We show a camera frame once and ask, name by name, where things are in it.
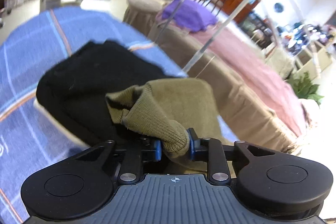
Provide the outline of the khaki olive sweatshirt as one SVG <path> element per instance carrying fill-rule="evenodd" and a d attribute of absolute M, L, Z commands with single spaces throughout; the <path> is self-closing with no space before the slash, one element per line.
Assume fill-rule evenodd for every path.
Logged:
<path fill-rule="evenodd" d="M 175 164 L 205 171 L 204 162 L 187 157 L 193 128 L 199 138 L 214 138 L 224 145 L 219 112 L 212 87 L 194 78 L 159 79 L 133 85 L 105 96 L 112 122 L 130 131 L 162 141 L 163 151 Z"/>

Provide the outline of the brown and mauve bed cover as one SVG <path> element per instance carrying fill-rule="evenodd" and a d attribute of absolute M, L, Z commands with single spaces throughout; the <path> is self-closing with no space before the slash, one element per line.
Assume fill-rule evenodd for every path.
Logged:
<path fill-rule="evenodd" d="M 224 28 L 187 74 L 211 85 L 219 114 L 240 140 L 301 153 L 309 132 L 302 104 L 257 47 Z"/>

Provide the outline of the black folded garment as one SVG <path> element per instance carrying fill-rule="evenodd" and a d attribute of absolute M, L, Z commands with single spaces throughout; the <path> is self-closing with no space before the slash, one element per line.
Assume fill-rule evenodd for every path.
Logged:
<path fill-rule="evenodd" d="M 46 71 L 37 101 L 65 129 L 89 146 L 114 140 L 123 144 L 136 134 L 115 124 L 105 96 L 150 80 L 177 77 L 180 67 L 160 48 L 131 51 L 117 42 L 88 42 Z"/>

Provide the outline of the green potted plant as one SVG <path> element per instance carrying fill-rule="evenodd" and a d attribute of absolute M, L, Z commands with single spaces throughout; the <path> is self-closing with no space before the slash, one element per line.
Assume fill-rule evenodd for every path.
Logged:
<path fill-rule="evenodd" d="M 319 84 L 313 83 L 309 72 L 304 72 L 301 76 L 290 75 L 286 79 L 286 82 L 291 86 L 299 99 L 314 100 L 318 106 L 321 105 L 323 96 L 318 93 Z"/>

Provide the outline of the blue striped bed sheet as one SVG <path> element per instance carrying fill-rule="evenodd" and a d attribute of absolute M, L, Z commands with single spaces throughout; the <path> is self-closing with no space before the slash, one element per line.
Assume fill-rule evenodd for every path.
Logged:
<path fill-rule="evenodd" d="M 104 12 L 76 7 L 44 12 L 18 27 L 1 46 L 1 217 L 27 216 L 24 180 L 75 148 L 33 102 L 70 113 L 89 145 L 115 129 L 105 95 L 150 80 L 179 79 L 194 101 L 210 86 L 183 78 L 179 67 L 131 26 Z M 78 223 L 238 223 L 243 207 L 230 188 L 201 174 L 149 174 Z"/>

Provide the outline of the purple cushion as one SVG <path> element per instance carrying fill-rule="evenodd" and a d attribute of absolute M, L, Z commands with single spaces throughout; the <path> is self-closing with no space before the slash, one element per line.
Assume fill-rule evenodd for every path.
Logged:
<path fill-rule="evenodd" d="M 188 32 L 206 31 L 218 23 L 218 18 L 206 7 L 193 0 L 185 0 L 178 8 L 169 26 Z"/>

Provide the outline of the round beige skirted stool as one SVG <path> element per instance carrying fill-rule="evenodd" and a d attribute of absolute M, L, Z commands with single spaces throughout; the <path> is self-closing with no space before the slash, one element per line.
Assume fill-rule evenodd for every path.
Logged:
<path fill-rule="evenodd" d="M 163 4 L 158 0 L 126 0 L 126 2 L 127 8 L 123 16 L 123 22 L 148 36 L 157 14 L 163 8 Z"/>

